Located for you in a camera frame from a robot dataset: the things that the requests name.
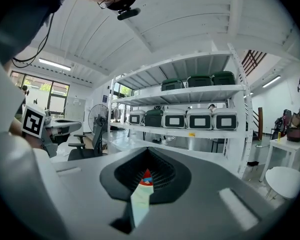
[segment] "desk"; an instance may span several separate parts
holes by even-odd
[[[272,156],[272,151],[274,150],[274,148],[285,150],[286,151],[286,155],[285,155],[286,160],[288,160],[288,157],[291,153],[290,158],[289,158],[289,162],[288,162],[288,165],[287,165],[287,167],[291,168],[292,164],[295,160],[296,153],[300,149],[300,142],[288,141],[287,136],[281,138],[280,142],[278,142],[277,139],[270,140],[270,148],[269,148],[268,156],[266,158],[266,162],[265,162],[263,172],[262,172],[261,177],[259,179],[260,182],[262,182],[265,178],[266,172],[267,172],[268,167],[269,167],[270,159],[271,159],[271,156]]]

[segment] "tree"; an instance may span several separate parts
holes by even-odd
[[[51,89],[51,83],[44,83],[41,84],[40,86],[41,91],[50,92],[50,89]]]
[[[26,79],[26,80],[24,80],[23,85],[25,85],[25,86],[30,86],[30,85],[31,85],[31,82],[30,82],[28,79]]]
[[[67,96],[68,91],[69,91],[69,85],[66,85],[65,88],[66,88],[66,92],[65,92],[65,94],[63,96]]]
[[[124,85],[121,85],[120,93],[124,94],[124,96],[131,96],[131,89]]]

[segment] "white storage box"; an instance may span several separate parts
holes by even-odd
[[[214,130],[236,130],[237,111],[234,108],[217,108],[212,112],[212,124]]]
[[[133,110],[130,111],[129,123],[131,125],[140,126],[144,121],[146,112],[143,110]]]
[[[192,108],[186,113],[187,129],[212,130],[212,112],[205,108]]]
[[[182,109],[167,109],[163,112],[162,122],[164,128],[186,128],[186,112]]]

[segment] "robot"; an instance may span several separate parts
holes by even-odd
[[[22,118],[23,136],[39,138],[50,158],[57,155],[58,146],[68,140],[70,133],[79,130],[81,126],[78,121],[52,118],[49,109],[43,110],[35,104],[26,105]]]

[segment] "staircase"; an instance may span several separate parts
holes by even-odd
[[[246,76],[259,65],[259,63],[264,59],[267,54],[265,52],[256,51],[256,50],[248,50],[244,59],[242,60],[243,70]]]
[[[248,118],[248,105],[245,105],[245,116]],[[264,114],[262,107],[258,107],[258,113],[253,111],[253,123],[256,125],[258,131],[253,131],[252,140],[262,141],[263,130],[264,130]],[[248,131],[248,122],[245,122],[245,130]]]

